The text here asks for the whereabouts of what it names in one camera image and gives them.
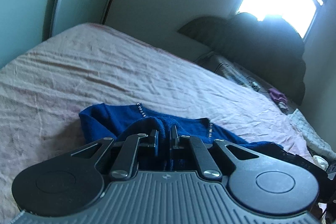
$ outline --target ribbed gray panel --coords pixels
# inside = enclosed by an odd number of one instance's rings
[[[143,172],[128,182],[113,182],[92,207],[66,217],[23,213],[15,224],[313,224],[309,214],[279,220],[239,207],[219,183],[195,172]]]

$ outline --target blue cloth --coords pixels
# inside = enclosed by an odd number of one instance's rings
[[[155,112],[141,104],[129,106],[93,105],[79,113],[81,126],[87,143],[104,137],[112,137],[116,141],[124,141],[129,135],[137,133],[149,134],[151,130],[159,131],[159,147],[169,142],[170,129],[176,126],[179,135],[199,137],[204,143],[212,143],[214,139],[225,139],[249,149],[270,142],[248,143],[229,130],[212,124],[212,136],[209,138],[210,120],[208,118],[186,119]]]

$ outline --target wrinkled bed sheet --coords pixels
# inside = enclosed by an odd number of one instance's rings
[[[208,117],[249,142],[274,141],[312,161],[301,133],[263,95],[109,27],[83,24],[0,71],[0,223],[18,213],[15,176],[83,145],[78,113],[102,102]]]

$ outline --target dark scalloped headboard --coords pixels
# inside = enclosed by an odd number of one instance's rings
[[[230,20],[205,16],[178,30],[263,78],[295,103],[305,95],[305,49],[300,35],[280,17],[263,21],[248,13]]]

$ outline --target purple cloth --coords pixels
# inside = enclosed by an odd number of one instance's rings
[[[286,95],[284,95],[283,93],[281,93],[279,90],[275,89],[275,88],[271,88],[268,89],[268,93],[269,96],[271,97],[271,99],[273,100],[273,102],[275,102],[276,104],[278,103],[284,103],[287,104],[288,100]]]

